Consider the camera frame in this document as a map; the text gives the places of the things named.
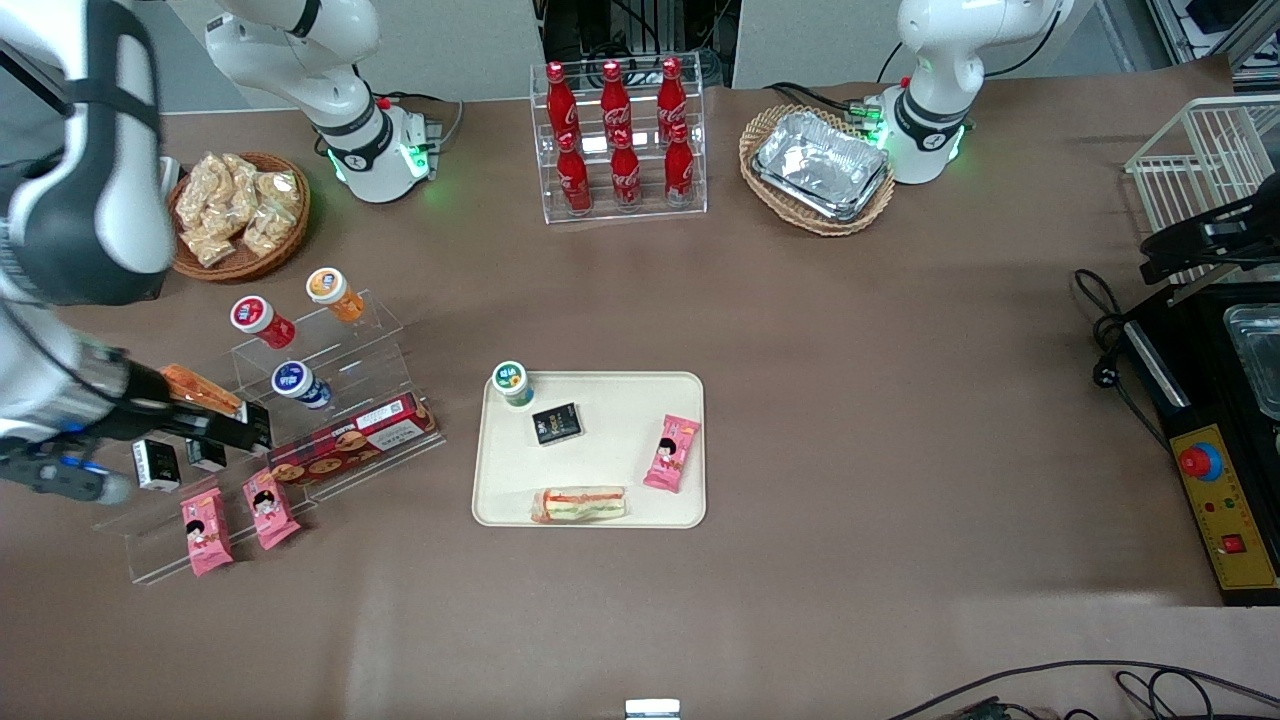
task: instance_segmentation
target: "wicker basket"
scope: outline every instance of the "wicker basket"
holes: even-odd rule
[[[178,252],[173,259],[173,269],[187,275],[188,278],[196,278],[197,281],[206,282],[244,282],[253,281],[274,272],[276,268],[284,264],[298,247],[302,246],[302,238],[307,233],[307,217],[311,214],[311,186],[307,184],[307,177],[302,174],[302,169],[293,163],[280,158],[278,155],[271,155],[268,152],[241,152],[241,158],[253,164],[259,172],[264,173],[279,173],[279,172],[292,172],[293,177],[298,181],[298,196],[302,199],[302,206],[298,209],[298,222],[289,231],[289,234],[284,236],[280,241],[280,246],[271,251],[266,258],[259,258],[252,250],[244,247],[243,242],[237,242],[243,233],[243,231],[236,233],[232,237],[232,245],[236,246],[236,252],[232,252],[227,258],[219,260],[212,268],[205,268],[196,260],[196,256],[187,247],[187,243],[174,233],[174,242],[177,243]],[[169,218],[173,220],[174,228],[182,227],[182,220],[178,219],[178,214],[174,209],[178,206],[178,197],[182,195],[184,187],[187,187],[187,179],[189,176],[183,177],[174,186],[173,191],[169,192]]]
[[[818,110],[814,108],[806,108],[804,105],[778,105],[777,108],[771,108],[759,115],[754,120],[746,124],[746,129],[742,131],[742,137],[737,141],[737,156],[739,156],[739,169],[742,172],[742,179],[746,184],[769,206],[780,218],[796,225],[797,228],[804,228],[812,233],[826,236],[826,237],[840,237],[846,234],[854,234],[855,232],[872,224],[872,220],[877,218],[888,205],[891,197],[893,197],[893,173],[890,172],[884,182],[881,183],[876,195],[867,202],[863,211],[854,218],[851,223],[837,223],[829,218],[824,218],[813,208],[809,208],[804,202],[800,202],[795,197],[782,192],[781,190],[773,187],[772,184],[760,179],[759,176],[751,170],[751,156],[755,151],[764,145],[769,135],[773,133],[773,128],[777,127],[778,120],[790,113],[799,113],[803,110],[809,110],[815,113],[823,120],[831,123],[831,127],[841,129],[847,133],[854,132],[854,127],[845,120],[827,113],[826,110]]]

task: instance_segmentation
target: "clear acrylic rack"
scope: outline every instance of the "clear acrylic rack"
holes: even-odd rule
[[[276,446],[298,439],[339,418],[372,407],[404,392],[425,397],[410,379],[397,343],[403,331],[399,320],[369,291],[360,295],[365,299],[365,314],[357,323],[340,323],[329,310],[321,307],[294,320],[297,337],[284,350],[271,350],[265,342],[255,338],[191,369],[241,398],[266,407],[271,416],[271,434]],[[316,375],[329,383],[334,402],[325,410],[308,410],[301,402],[273,392],[271,373],[285,360],[305,361]],[[230,542],[238,546],[233,548],[233,555],[237,560],[242,560],[253,552],[250,547],[260,550],[256,543],[242,544],[253,537],[253,518],[241,487],[250,477],[266,468],[266,455],[228,447],[227,468],[218,473],[207,473],[186,462],[182,438],[164,433],[152,433],[148,437],[177,450],[182,487],[172,493],[134,488],[123,505],[99,507],[93,524],[95,530],[124,538],[129,579],[137,584],[152,584],[189,565],[179,507],[183,498],[215,486],[223,493]],[[420,436],[365,465],[335,474],[324,482],[283,487],[293,514],[300,515],[443,442],[444,437],[436,427],[435,432]],[[133,478],[129,443],[104,447],[95,456],[95,461],[127,478]]]
[[[698,53],[680,53],[684,68],[685,122],[689,124],[689,147],[694,151],[694,197],[685,208],[672,208],[666,200],[666,149],[658,143],[658,90],[662,87],[662,60],[672,55],[620,58],[622,82],[631,96],[631,140],[640,159],[640,208],[631,213],[618,210],[613,200],[609,172],[611,152],[604,140],[600,118],[600,92],[604,87],[604,59],[564,63],[564,82],[577,99],[579,127],[582,131],[581,151],[594,208],[581,218],[568,211],[561,191],[556,161],[559,149],[547,117],[547,65],[530,70],[530,105],[534,119],[534,151],[538,179],[541,186],[543,218],[547,224],[577,220],[607,220],[652,215],[685,215],[707,211],[707,104],[703,95],[703,65]]]

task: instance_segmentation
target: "coca-cola bottle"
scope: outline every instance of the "coca-cola bottle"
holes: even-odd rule
[[[631,131],[618,136],[620,147],[613,150],[609,167],[613,170],[613,199],[622,213],[640,209],[640,159],[631,149]]]
[[[658,90],[658,142],[671,142],[671,128],[685,123],[685,86],[680,83],[680,58],[662,61],[662,88]]]
[[[667,204],[685,208],[694,199],[694,151],[689,149],[689,126],[671,127],[667,146]]]
[[[573,136],[562,135],[556,142],[561,150],[556,170],[561,176],[561,190],[564,191],[564,200],[568,202],[568,214],[582,217],[591,211],[591,188],[586,182],[586,163],[577,154]]]
[[[577,127],[577,100],[564,85],[564,65],[556,60],[547,63],[547,81],[550,83],[547,90],[547,115],[552,120],[556,142],[559,143],[562,136],[568,136],[577,143],[582,135]]]
[[[604,61],[600,113],[604,115],[604,137],[609,147],[631,147],[631,97],[622,87],[622,65],[617,60]]]

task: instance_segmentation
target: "cookie box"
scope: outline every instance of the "cookie box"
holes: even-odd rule
[[[406,392],[276,447],[268,455],[268,464],[276,482],[328,480],[434,432],[435,418],[430,410],[413,393]]]

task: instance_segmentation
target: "brown table surface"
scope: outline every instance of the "brown table surface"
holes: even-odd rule
[[[525,102],[468,106],[439,179],[387,206],[338,184],[297,113],[168,118],[184,163],[269,150],[307,169],[311,240],[252,288],[288,315],[321,264],[374,288],[448,443],[285,550],[152,587],[128,583],[88,507],[0,486],[0,714],[616,717],[673,696],[691,719],[874,719],[1091,656],[1274,691],[1280,610],[1219,606],[1170,462],[1089,383],[1068,290],[1087,265],[1146,292],[1121,163],[1228,92],[1220,63],[992,82],[942,178],[841,240],[783,224],[739,177],[765,91],[710,94],[705,217],[556,228]],[[225,314],[244,290],[174,277],[159,301],[65,318],[145,363],[195,363],[241,340]],[[477,525],[480,389],[506,357],[699,374],[705,521]],[[993,689],[1125,708],[1098,669]]]

